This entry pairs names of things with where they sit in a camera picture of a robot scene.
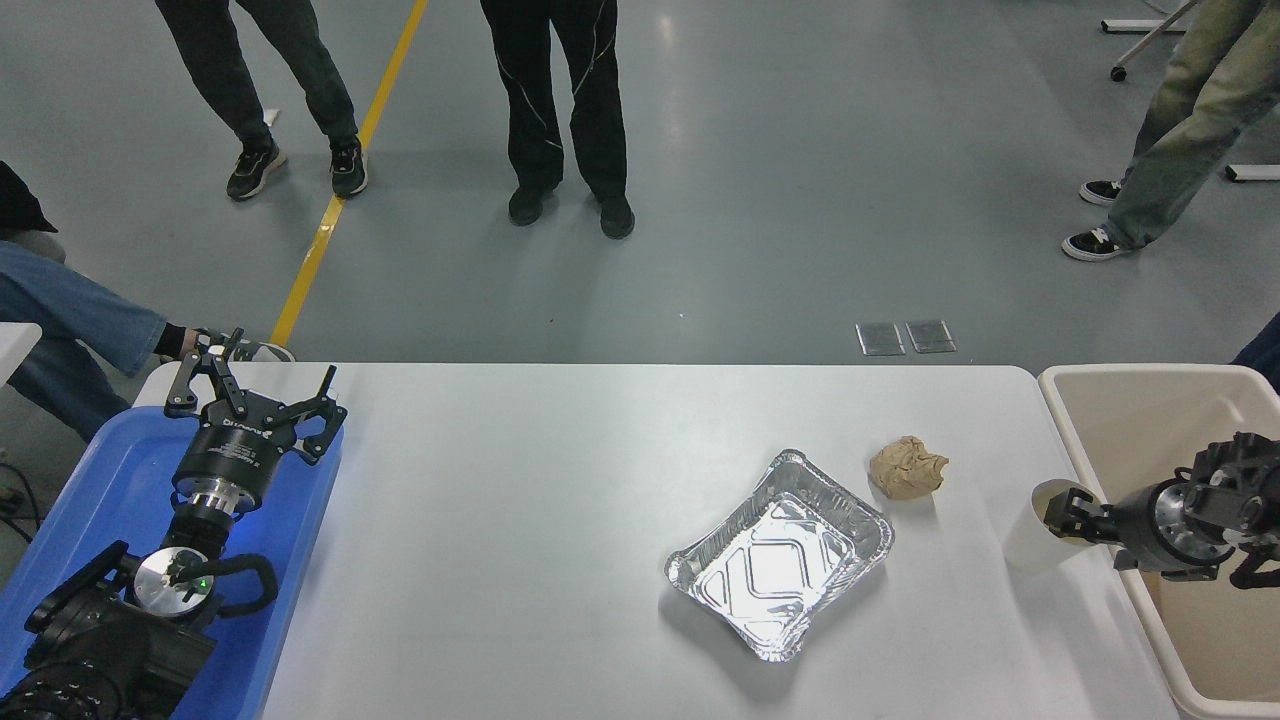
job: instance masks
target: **gray floor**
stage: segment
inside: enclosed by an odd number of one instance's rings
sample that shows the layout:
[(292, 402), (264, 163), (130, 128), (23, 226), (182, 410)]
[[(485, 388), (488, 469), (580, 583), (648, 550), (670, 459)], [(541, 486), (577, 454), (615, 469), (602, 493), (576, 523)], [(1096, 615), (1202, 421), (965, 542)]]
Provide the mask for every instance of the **gray floor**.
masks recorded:
[[(362, 114), (412, 3), (315, 5)], [(572, 168), (538, 224), (507, 223), (488, 29), (475, 0), (434, 0), (371, 145), (371, 186), (347, 204), (291, 345), (335, 361), (1226, 361), (1280, 307), (1280, 186), (1215, 177), (1135, 256), (1057, 250), (1101, 222), (1076, 186), (1123, 170), (1174, 42), (1112, 83), (1134, 37), (1101, 33), (1103, 17), (1153, 13), (622, 0), (639, 220), (616, 242)], [(291, 154), (251, 202), (223, 196), (238, 146), (148, 3), (5, 3), (0, 147), (77, 269), (175, 323), (266, 336), (329, 201), (328, 154), (279, 56), (237, 18)], [(1280, 119), (1229, 159), (1280, 161)], [(945, 319), (959, 351), (861, 355), (855, 323), (914, 319)], [(0, 446), (54, 497), (83, 447), (12, 391), (0, 418)]]

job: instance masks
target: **aluminum foil tray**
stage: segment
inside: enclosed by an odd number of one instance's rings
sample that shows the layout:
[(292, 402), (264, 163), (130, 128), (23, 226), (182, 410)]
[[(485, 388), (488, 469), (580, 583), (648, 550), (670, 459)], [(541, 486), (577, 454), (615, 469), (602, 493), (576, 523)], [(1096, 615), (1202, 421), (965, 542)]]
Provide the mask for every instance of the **aluminum foil tray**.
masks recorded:
[(667, 579), (760, 660), (786, 662), (814, 614), (879, 565), (892, 543), (883, 515), (804, 454), (783, 450), (728, 519), (671, 553)]

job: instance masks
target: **white paper cup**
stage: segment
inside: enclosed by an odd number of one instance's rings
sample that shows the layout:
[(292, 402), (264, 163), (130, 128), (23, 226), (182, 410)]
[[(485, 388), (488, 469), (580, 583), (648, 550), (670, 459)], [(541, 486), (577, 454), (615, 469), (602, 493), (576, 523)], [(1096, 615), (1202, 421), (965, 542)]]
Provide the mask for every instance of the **white paper cup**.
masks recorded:
[(1005, 562), (1024, 573), (1043, 573), (1091, 547), (1083, 538), (1060, 538), (1044, 525), (1048, 501), (1071, 488), (1088, 492), (1084, 486), (1071, 480), (1048, 480), (1036, 486), (1030, 500), (1019, 510), (1014, 525), (1005, 536)]

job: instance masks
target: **blue tray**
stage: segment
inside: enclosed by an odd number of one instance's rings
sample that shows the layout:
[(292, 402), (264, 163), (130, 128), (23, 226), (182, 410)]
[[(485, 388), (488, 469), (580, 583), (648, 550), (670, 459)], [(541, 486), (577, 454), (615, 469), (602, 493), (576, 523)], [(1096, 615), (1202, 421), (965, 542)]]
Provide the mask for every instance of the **blue tray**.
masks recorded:
[[(310, 423), (300, 428), (302, 434), (317, 432)], [(170, 478), (196, 427), (195, 418), (134, 407), (99, 430), (0, 594), (0, 696), (27, 673), (22, 660), (35, 635), (22, 625), (46, 594), (114, 541), (146, 556), (164, 539), (173, 518)], [(214, 620), (205, 633), (218, 647), (173, 720), (253, 720), (260, 714), (338, 473), (342, 438), (339, 432), (315, 466), (289, 452), (262, 507), (236, 524), (224, 556), (265, 555), (280, 594), (255, 615)], [(257, 597), (257, 580), (252, 573), (228, 577), (218, 592), (227, 602), (244, 602)]]

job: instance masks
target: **beige plastic bin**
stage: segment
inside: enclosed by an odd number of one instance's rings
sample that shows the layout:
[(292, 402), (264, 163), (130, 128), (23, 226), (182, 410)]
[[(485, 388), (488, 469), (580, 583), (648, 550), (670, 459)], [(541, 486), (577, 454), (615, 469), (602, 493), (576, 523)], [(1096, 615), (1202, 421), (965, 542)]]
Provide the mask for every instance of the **beige plastic bin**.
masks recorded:
[[(1062, 365), (1039, 384), (1080, 482), (1107, 502), (1171, 478), (1238, 430), (1280, 439), (1280, 398), (1247, 368)], [(1235, 589), (1235, 564), (1212, 583), (1148, 578), (1151, 591), (1138, 573), (1121, 577), (1184, 711), (1280, 717), (1280, 589)]]

